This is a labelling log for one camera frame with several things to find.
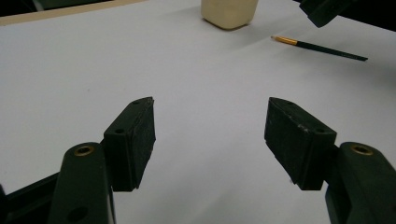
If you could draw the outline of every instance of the white surface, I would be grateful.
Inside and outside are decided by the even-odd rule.
[[[116,193],[118,223],[330,223],[322,191],[290,183],[263,139],[268,98],[293,101],[396,165],[396,35],[292,1],[259,1],[224,32],[200,0],[156,1],[0,27],[0,183],[59,171],[70,147],[102,139],[153,96],[157,141],[140,189]],[[365,63],[273,41],[284,35]]]

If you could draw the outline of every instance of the black brush handle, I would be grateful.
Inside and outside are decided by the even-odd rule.
[[[364,57],[361,57],[361,56],[358,56],[355,54],[350,54],[350,53],[346,53],[346,52],[335,50],[335,49],[328,49],[328,48],[324,48],[322,46],[313,45],[313,44],[305,43],[302,41],[298,41],[295,46],[303,48],[303,49],[312,49],[312,50],[329,53],[329,54],[333,54],[333,55],[337,55],[337,56],[341,56],[341,57],[346,57],[346,58],[350,58],[350,59],[355,59],[355,60],[359,60],[359,61],[366,61],[368,59],[368,58],[364,58]]]

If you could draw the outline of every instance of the brass screw insert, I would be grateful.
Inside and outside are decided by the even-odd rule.
[[[91,146],[79,147],[79,148],[76,148],[76,150],[75,150],[75,156],[87,156],[87,155],[93,153],[94,150],[95,150],[95,148],[91,147]]]
[[[354,152],[359,153],[364,156],[373,156],[373,154],[374,154],[374,152],[370,148],[364,147],[364,146],[352,146],[351,149]]]

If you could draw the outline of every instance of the white container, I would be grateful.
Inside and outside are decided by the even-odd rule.
[[[201,0],[201,15],[221,29],[232,30],[250,23],[259,0]]]

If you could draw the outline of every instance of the gold ferrule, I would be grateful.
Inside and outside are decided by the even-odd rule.
[[[285,44],[290,44],[290,45],[296,45],[297,44],[297,40],[294,39],[290,39],[287,37],[283,37],[283,36],[272,36],[272,38],[276,41],[285,43]]]

